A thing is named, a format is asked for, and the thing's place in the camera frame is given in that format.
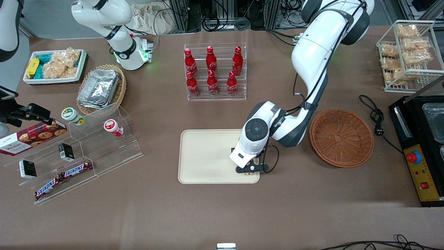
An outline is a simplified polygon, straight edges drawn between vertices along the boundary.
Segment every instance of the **small black box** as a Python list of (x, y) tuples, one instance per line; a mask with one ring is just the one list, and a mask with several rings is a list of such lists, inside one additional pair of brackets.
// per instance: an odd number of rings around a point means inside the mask
[(30, 161), (20, 161), (20, 176), (22, 178), (34, 179), (37, 177), (36, 167), (33, 162)]
[(60, 158), (65, 161), (74, 160), (74, 153), (72, 152), (72, 147), (68, 144), (64, 143), (59, 144), (59, 153), (60, 153)]

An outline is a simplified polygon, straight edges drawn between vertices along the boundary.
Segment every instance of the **brown table surface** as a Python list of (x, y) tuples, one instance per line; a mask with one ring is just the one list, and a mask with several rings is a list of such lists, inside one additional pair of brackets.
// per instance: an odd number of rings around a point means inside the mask
[[(329, 84), (317, 112), (348, 109), (373, 128), (370, 110), (358, 100), (358, 95), (368, 95), (386, 115), (387, 138), (399, 146), (388, 106), (402, 94), (383, 91), (375, 49), (388, 28), (371, 27), (356, 44), (339, 46), (328, 66)], [(247, 43), (246, 101), (188, 102), (184, 43), (210, 42)], [(87, 72), (98, 65), (116, 64), (105, 39), (30, 39), (31, 52), (68, 46), (87, 51)], [(284, 109), (299, 104), (300, 99), (291, 95), (295, 77), (291, 52), (292, 47), (267, 32), (162, 36), (152, 63), (124, 71), (128, 87), (122, 106), (132, 117), (131, 131), (145, 156), (42, 206), (34, 206), (30, 190), (18, 186), (15, 171), (3, 168), (2, 249), (198, 250), (235, 242), (238, 249), (315, 250), (350, 241), (393, 240), (394, 234), (444, 247), (444, 208), (419, 207), (403, 156), (381, 137), (375, 138), (370, 160), (354, 169), (323, 162), (306, 136), (297, 147), (278, 146), (278, 166), (271, 174), (261, 175), (256, 184), (179, 183), (182, 131), (241, 128), (261, 101)], [(78, 88), (20, 82), (17, 101), (35, 102), (60, 118), (63, 108), (76, 107)], [(306, 91), (301, 81), (297, 90)], [(270, 150), (268, 156), (272, 164), (276, 154)]]

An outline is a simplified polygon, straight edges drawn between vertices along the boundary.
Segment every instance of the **white robotic arm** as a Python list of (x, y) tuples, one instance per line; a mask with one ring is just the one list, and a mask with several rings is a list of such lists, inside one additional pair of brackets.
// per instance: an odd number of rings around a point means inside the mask
[[(310, 23), (291, 56), (293, 67), (304, 81), (308, 96), (298, 108), (282, 110), (270, 101), (257, 104), (242, 128), (239, 142), (230, 159), (241, 168), (256, 157), (271, 136), (284, 147), (298, 145), (317, 108), (328, 81), (327, 64), (339, 42), (353, 44), (363, 37), (369, 25), (373, 0), (306, 0), (302, 16)], [(292, 112), (299, 111), (295, 117)], [(251, 130), (252, 122), (267, 124), (266, 137)]]
[(0, 0), (0, 62), (9, 60), (19, 48), (19, 21), (23, 0)]
[(135, 70), (149, 60), (147, 40), (131, 37), (131, 7), (125, 0), (79, 0), (72, 4), (74, 19), (103, 36), (124, 69)]

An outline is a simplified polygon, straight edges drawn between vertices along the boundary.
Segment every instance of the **coca-cola bottle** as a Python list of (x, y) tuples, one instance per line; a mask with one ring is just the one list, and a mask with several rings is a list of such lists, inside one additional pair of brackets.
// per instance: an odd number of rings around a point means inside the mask
[(185, 51), (185, 67), (187, 71), (192, 71), (194, 75), (197, 74), (197, 66), (196, 66), (196, 60), (191, 55), (191, 50), (189, 48), (186, 48)]
[(216, 56), (213, 53), (213, 47), (208, 46), (206, 48), (206, 67), (208, 70), (213, 70), (214, 74), (217, 75), (218, 73), (218, 61), (216, 59)]
[(194, 73), (192, 71), (186, 73), (186, 86), (188, 87), (191, 97), (197, 97), (199, 95), (199, 87), (197, 87), (197, 81), (194, 78)]
[(243, 62), (244, 59), (241, 55), (241, 47), (236, 46), (236, 48), (234, 48), (234, 56), (233, 56), (233, 72), (236, 76), (241, 75)]
[(218, 80), (214, 77), (214, 71), (211, 69), (208, 70), (208, 79), (206, 80), (206, 83), (208, 84), (210, 95), (216, 96), (219, 94)]
[(226, 81), (228, 95), (230, 97), (235, 97), (238, 94), (238, 80), (236, 80), (236, 77), (234, 75), (235, 73), (233, 71), (230, 71), (230, 73), (228, 74), (228, 80)]

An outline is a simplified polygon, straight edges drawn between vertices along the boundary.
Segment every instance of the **wicker basket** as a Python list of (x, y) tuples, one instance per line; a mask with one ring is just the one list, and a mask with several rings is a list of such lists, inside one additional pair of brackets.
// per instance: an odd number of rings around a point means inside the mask
[(364, 164), (373, 153), (373, 134), (366, 122), (345, 109), (320, 112), (310, 125), (310, 142), (324, 161), (341, 168)]
[[(110, 69), (112, 69), (112, 70), (114, 70), (114, 71), (119, 73), (120, 78), (119, 78), (119, 81), (118, 81), (117, 88), (115, 89), (114, 96), (112, 98), (111, 103), (117, 102), (117, 104), (120, 105), (122, 103), (122, 101), (123, 101), (123, 96), (125, 95), (125, 90), (127, 89), (127, 80), (125, 79), (125, 76), (123, 75), (122, 70), (119, 69), (119, 67), (117, 67), (117, 66), (108, 65), (108, 64), (107, 65), (101, 65), (101, 66), (99, 66), (99, 67), (97, 67), (95, 69), (103, 69), (103, 70), (110, 70)], [(83, 79), (82, 84), (81, 84), (80, 89), (79, 89), (79, 93), (80, 93), (80, 91), (82, 91), (83, 86), (85, 85), (86, 79), (89, 77), (91, 72), (92, 72), (92, 70)], [(83, 107), (82, 105), (80, 105), (79, 102), (77, 102), (77, 106), (79, 107), (80, 111), (82, 111), (82, 113), (84, 113), (85, 115), (90, 114), (90, 113), (98, 110), (98, 109), (94, 109), (94, 108)]]

